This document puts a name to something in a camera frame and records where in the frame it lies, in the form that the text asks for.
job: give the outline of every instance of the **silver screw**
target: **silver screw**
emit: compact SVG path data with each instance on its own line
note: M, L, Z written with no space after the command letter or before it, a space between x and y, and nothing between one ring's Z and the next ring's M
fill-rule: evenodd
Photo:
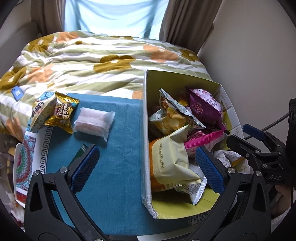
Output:
M256 174L256 176L258 176L258 177L261 177L261 176L262 176L262 173L261 173L260 171L256 171L255 174Z
M40 171L39 170L36 170L33 172L33 176L38 176L40 174Z
M235 169L232 168L232 167L228 168L227 171L228 171L229 173L235 173Z
M64 173L64 172L66 172L68 169L66 168L66 167L61 167L60 169L59 169L59 172L61 172L61 173Z

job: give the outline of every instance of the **wall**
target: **wall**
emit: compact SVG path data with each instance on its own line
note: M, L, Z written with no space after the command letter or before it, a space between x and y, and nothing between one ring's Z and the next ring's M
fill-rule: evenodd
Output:
M277 0L223 0L198 56L226 90L241 125L262 129L296 98L296 28ZM285 143L287 119L270 132Z
M0 29L0 46L16 31L31 21L31 0L24 0L11 11Z

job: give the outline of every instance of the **sheer blue curtain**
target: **sheer blue curtain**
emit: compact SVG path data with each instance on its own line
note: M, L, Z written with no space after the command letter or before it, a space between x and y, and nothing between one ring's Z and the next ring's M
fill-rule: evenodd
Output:
M66 0L65 31L158 39L168 0Z

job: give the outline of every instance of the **striped blanket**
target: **striped blanket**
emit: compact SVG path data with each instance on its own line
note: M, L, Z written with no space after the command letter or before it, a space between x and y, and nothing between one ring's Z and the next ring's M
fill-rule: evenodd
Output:
M36 39L0 79L0 132L22 141L44 91L140 99L147 69L210 80L194 52L158 40L83 31ZM19 101L11 93L16 85L24 93Z

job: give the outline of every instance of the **brown curtain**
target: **brown curtain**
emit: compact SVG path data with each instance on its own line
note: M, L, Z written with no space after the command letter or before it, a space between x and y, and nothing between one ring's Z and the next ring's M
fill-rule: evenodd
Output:
M222 0L169 0L161 24L159 40L198 53Z
M31 20L42 36L64 31L66 0L31 0Z

